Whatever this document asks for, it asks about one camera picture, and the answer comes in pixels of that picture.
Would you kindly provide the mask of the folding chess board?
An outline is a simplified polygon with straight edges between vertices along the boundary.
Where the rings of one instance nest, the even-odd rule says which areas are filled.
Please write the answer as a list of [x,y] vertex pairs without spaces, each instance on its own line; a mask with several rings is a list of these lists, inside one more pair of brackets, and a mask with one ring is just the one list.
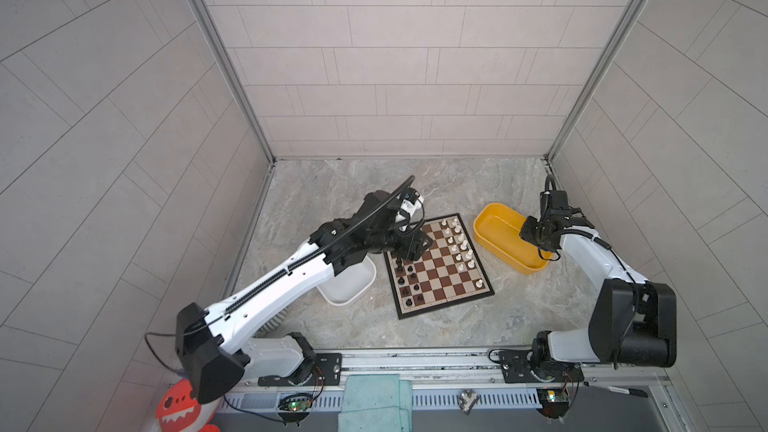
[[420,259],[408,262],[384,254],[399,319],[495,294],[460,214],[428,219],[422,231],[432,244]]

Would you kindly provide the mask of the yellow plastic bowl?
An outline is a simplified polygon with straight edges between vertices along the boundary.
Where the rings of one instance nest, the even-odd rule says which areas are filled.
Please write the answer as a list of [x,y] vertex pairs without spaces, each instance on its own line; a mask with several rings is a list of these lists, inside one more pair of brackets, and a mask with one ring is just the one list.
[[535,274],[553,254],[539,252],[520,237],[526,217],[502,203],[488,204],[473,223],[475,242],[521,274]]

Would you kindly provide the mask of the white plastic tray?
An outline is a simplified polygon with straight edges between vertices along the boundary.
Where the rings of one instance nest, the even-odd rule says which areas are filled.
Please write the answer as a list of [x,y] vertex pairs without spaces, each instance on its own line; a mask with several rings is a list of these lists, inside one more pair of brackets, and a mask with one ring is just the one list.
[[321,296],[332,306],[344,307],[360,298],[375,282],[376,265],[371,258],[347,268],[344,272],[317,286]]

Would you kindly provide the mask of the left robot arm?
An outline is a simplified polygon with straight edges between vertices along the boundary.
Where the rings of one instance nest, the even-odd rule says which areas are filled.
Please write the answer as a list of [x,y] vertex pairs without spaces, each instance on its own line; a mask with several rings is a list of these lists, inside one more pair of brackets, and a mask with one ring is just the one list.
[[316,354],[299,333],[266,339],[253,352],[244,348],[295,300],[368,254],[419,259],[432,241],[411,221],[423,207],[411,186],[414,179],[409,176],[392,192],[368,193],[351,217],[320,225],[288,259],[241,291],[206,307],[192,302],[178,312],[175,352],[199,403],[223,398],[248,370],[298,381],[312,372]]

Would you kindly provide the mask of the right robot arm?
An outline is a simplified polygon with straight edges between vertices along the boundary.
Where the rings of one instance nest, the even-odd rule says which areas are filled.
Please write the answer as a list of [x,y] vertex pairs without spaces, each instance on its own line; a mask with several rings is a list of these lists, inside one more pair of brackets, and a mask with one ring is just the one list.
[[677,299],[672,288],[652,282],[621,259],[549,174],[540,193],[540,216],[529,216],[520,238],[541,259],[574,259],[599,289],[589,323],[570,331],[542,331],[528,355],[541,381],[570,380],[558,367],[627,364],[669,368],[677,359]]

